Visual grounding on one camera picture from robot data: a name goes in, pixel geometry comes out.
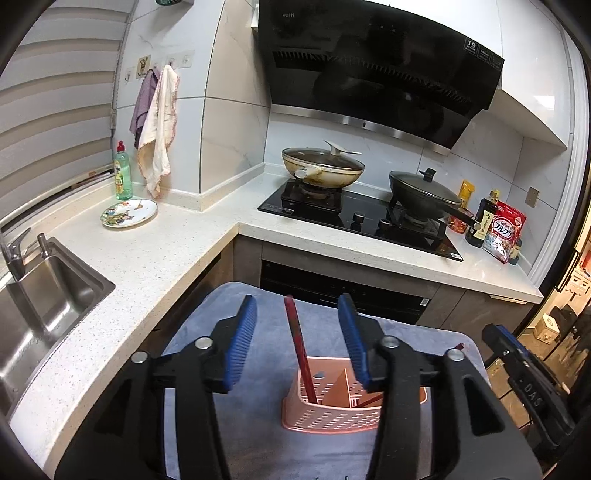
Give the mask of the dark red chopstick gold band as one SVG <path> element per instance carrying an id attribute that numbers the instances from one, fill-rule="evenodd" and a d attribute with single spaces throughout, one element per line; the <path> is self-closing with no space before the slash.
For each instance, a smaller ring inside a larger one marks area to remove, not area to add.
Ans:
<path id="1" fill-rule="evenodd" d="M 310 364 L 308 364 L 308 355 L 305 351 L 304 336 L 301 332 L 300 319 L 297 315 L 297 306 L 294 298 L 287 296 L 283 298 L 284 308 L 286 308 L 287 321 L 290 325 L 290 334 L 294 342 L 295 354 L 297 354 L 297 363 L 300 367 L 301 381 L 304 384 L 305 392 L 307 393 L 308 403 L 317 403 L 318 398 L 315 394 L 315 385 L 312 381 Z"/>

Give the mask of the dark maroon chopstick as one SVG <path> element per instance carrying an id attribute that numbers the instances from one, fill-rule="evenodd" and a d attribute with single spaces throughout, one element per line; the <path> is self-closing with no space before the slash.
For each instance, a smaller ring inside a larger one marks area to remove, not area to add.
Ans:
<path id="1" fill-rule="evenodd" d="M 356 408 L 369 408 L 377 407 L 382 405 L 384 398 L 383 393 L 365 394 L 360 399 Z M 427 393 L 425 388 L 420 389 L 420 403 L 424 403 L 427 399 Z"/>

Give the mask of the chrome kitchen faucet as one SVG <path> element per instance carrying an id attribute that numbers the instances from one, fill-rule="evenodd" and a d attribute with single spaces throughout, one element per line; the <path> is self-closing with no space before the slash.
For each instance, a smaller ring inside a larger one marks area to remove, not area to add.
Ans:
<path id="1" fill-rule="evenodd" d="M 23 232 L 15 237 L 9 243 L 1 238 L 1 253 L 14 281 L 19 282 L 26 274 L 26 267 L 24 264 L 25 253 L 21 246 L 25 237 L 31 232 L 31 228 L 26 228 Z M 50 248 L 47 238 L 43 232 L 37 235 L 37 244 L 40 249 L 40 256 L 46 259 L 50 256 Z"/>

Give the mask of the pink perforated utensil basket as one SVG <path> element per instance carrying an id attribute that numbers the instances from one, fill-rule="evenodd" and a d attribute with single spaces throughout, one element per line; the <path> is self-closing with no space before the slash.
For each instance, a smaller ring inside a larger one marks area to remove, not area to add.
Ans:
<path id="1" fill-rule="evenodd" d="M 356 381 L 349 359 L 311 357 L 312 381 L 317 403 L 308 403 L 301 373 L 294 375 L 290 391 L 283 399 L 283 428 L 307 434 L 353 434 L 377 428 L 381 406 L 356 408 L 359 399 L 369 393 Z"/>

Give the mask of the small dark bottle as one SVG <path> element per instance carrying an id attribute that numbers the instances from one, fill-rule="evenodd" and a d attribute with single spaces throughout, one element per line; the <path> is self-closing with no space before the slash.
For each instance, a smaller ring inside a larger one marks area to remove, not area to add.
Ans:
<path id="1" fill-rule="evenodd" d="M 519 262 L 519 256 L 520 256 L 520 251 L 521 251 L 521 247 L 522 247 L 522 239 L 518 238 L 514 244 L 514 246 L 512 247 L 509 259 L 508 259 L 508 263 L 511 265 L 517 265 Z"/>

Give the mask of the stainless steel sink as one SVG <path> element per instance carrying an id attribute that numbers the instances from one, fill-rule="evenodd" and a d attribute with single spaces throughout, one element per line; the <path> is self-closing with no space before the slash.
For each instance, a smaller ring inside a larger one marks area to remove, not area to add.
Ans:
<path id="1" fill-rule="evenodd" d="M 56 238 L 15 280 L 1 275 L 1 413 L 7 418 L 69 333 L 115 285 Z"/>

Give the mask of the red seasoning jar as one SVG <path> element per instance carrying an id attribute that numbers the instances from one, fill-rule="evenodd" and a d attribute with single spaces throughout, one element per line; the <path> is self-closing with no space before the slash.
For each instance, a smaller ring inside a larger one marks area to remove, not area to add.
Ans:
<path id="1" fill-rule="evenodd" d="M 465 234 L 468 229 L 468 224 L 452 215 L 449 215 L 448 227 L 456 233 Z"/>

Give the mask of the dark soy sauce bottle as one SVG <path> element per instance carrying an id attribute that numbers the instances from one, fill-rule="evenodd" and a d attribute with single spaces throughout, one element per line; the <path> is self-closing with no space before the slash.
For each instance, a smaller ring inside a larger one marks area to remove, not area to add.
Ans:
<path id="1" fill-rule="evenodd" d="M 465 234 L 466 241 L 473 247 L 481 248 L 483 246 L 489 227 L 497 212 L 499 196 L 500 191 L 494 189 L 480 201 L 475 216 L 475 225 L 469 226 Z"/>

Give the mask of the patterned white plate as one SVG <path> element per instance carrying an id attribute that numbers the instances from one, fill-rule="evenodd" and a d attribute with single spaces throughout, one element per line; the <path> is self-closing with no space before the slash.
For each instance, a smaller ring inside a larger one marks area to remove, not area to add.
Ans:
<path id="1" fill-rule="evenodd" d="M 105 209 L 101 224 L 109 229 L 127 229 L 151 220 L 158 212 L 157 204 L 148 199 L 129 199 Z"/>

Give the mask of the black frying pan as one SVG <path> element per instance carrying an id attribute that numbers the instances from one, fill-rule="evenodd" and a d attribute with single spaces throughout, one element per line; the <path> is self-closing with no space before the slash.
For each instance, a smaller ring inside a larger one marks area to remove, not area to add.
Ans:
<path id="1" fill-rule="evenodd" d="M 462 199 L 443 184 L 434 180 L 436 171 L 428 168 L 419 174 L 391 171 L 389 174 L 392 200 L 400 203 L 416 220 L 439 220 L 446 215 L 465 222 L 476 231 L 481 223 L 462 211 Z"/>

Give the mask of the black gas stove top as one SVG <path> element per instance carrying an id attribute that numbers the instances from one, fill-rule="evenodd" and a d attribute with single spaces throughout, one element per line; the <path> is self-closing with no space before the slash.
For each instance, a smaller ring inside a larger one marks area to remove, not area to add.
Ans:
<path id="1" fill-rule="evenodd" d="M 464 258 L 446 235 L 441 220 L 417 222 L 398 203 L 304 185 L 290 179 L 259 205 L 259 211 L 351 231 L 457 262 Z"/>

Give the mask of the green dish soap bottle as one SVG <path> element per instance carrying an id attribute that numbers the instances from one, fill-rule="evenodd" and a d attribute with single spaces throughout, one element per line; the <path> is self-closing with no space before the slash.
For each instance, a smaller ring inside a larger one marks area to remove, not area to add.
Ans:
<path id="1" fill-rule="evenodd" d="M 122 141 L 117 143 L 113 164 L 116 198 L 119 201 L 129 200 L 133 196 L 130 160 Z"/>

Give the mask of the beige wok with lid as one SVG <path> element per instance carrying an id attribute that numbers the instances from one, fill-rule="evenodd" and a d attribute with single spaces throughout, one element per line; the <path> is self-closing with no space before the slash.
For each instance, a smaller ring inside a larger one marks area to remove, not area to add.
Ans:
<path id="1" fill-rule="evenodd" d="M 325 189 L 342 189 L 352 185 L 366 166 L 356 156 L 360 152 L 346 150 L 325 140 L 328 149 L 286 148 L 281 151 L 283 165 L 297 181 Z"/>

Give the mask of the cream hanging dish towel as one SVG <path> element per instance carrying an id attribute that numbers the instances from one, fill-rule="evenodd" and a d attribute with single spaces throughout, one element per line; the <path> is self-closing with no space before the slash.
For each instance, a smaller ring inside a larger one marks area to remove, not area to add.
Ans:
<path id="1" fill-rule="evenodd" d="M 137 162 L 152 198 L 160 196 L 160 183 L 170 174 L 168 150 L 176 133 L 179 75 L 165 64 L 159 74 L 138 140 Z"/>

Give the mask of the black range hood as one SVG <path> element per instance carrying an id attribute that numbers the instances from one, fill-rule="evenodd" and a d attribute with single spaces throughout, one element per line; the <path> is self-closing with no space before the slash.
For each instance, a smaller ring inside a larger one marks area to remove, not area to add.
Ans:
<path id="1" fill-rule="evenodd" d="M 448 26 L 370 1 L 261 1 L 256 40 L 274 112 L 442 155 L 490 107 L 504 65 Z"/>

